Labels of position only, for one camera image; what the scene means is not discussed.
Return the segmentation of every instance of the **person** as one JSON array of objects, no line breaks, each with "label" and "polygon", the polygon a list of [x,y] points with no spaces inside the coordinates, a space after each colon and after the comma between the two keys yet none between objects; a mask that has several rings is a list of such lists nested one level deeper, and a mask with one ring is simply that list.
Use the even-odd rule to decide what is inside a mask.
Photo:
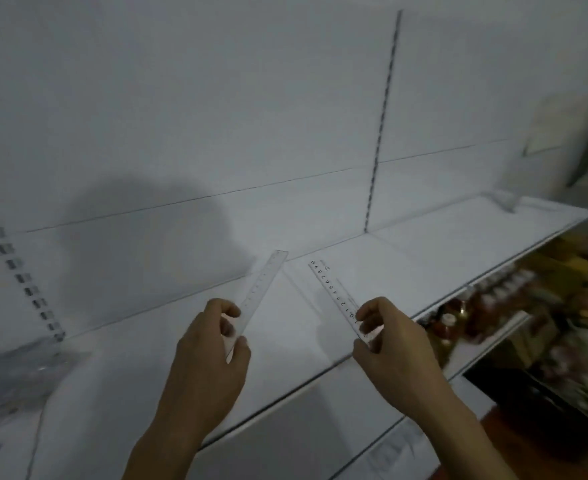
[{"label": "person", "polygon": [[[240,310],[212,299],[179,340],[156,414],[134,446],[123,480],[184,479],[203,439],[234,406],[251,352],[240,337],[226,362],[221,334],[234,330],[221,314],[238,317]],[[354,359],[381,396],[418,423],[450,478],[515,479],[445,380],[425,330],[383,297],[361,306],[356,318],[364,333],[384,327],[369,346],[354,341]]]}]

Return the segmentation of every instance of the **person's right hand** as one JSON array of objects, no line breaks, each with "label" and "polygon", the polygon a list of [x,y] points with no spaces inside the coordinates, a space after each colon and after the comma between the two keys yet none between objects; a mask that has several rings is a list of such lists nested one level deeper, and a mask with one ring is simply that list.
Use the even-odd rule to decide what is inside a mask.
[{"label": "person's right hand", "polygon": [[447,404],[453,391],[423,327],[384,297],[361,306],[356,320],[363,333],[384,325],[369,347],[354,341],[353,357],[389,404],[417,422]]}]

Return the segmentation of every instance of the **orange floor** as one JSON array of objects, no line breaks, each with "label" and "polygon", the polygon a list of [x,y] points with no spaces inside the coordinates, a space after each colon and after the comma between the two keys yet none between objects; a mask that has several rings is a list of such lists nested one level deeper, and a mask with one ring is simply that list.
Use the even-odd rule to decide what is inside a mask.
[{"label": "orange floor", "polygon": [[[527,435],[510,427],[497,408],[483,419],[483,427],[520,480],[588,479],[588,455],[577,463],[553,457]],[[432,480],[447,478],[442,468],[432,476]]]}]

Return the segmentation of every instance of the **ruler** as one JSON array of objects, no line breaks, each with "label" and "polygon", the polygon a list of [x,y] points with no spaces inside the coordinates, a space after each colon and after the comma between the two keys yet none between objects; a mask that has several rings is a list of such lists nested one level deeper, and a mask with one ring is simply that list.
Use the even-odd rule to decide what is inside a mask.
[{"label": "ruler", "polygon": [[370,339],[368,339],[359,329],[361,323],[356,321],[356,311],[360,307],[356,304],[350,294],[347,293],[347,290],[334,274],[332,268],[327,266],[327,263],[323,260],[311,261],[309,267],[314,271],[316,278],[321,282],[325,291],[329,293],[329,296],[332,297],[332,301],[338,306],[341,314],[343,314],[347,322],[350,324],[352,330],[356,332],[356,335],[359,336],[359,339],[363,340],[365,343],[369,342]]},{"label": "ruler", "polygon": [[255,311],[258,309],[262,298],[265,296],[269,285],[274,280],[274,277],[280,271],[285,259],[287,258],[287,251],[274,251],[267,264],[258,272],[258,278],[253,284],[247,296],[238,306],[241,309],[241,316],[238,318],[231,318],[229,321],[234,325],[234,335],[231,337],[223,337],[225,342],[225,356],[229,357],[230,352],[234,349],[236,339],[245,331],[247,324],[250,322]]}]

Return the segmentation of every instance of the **forearm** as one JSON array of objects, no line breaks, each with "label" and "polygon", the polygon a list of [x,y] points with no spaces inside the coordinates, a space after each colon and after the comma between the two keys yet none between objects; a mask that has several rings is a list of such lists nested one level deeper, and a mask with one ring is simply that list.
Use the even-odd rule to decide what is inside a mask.
[{"label": "forearm", "polygon": [[474,413],[453,392],[439,398],[418,423],[452,479],[516,480]]},{"label": "forearm", "polygon": [[196,435],[177,437],[152,424],[134,446],[122,480],[184,480],[200,443]]}]

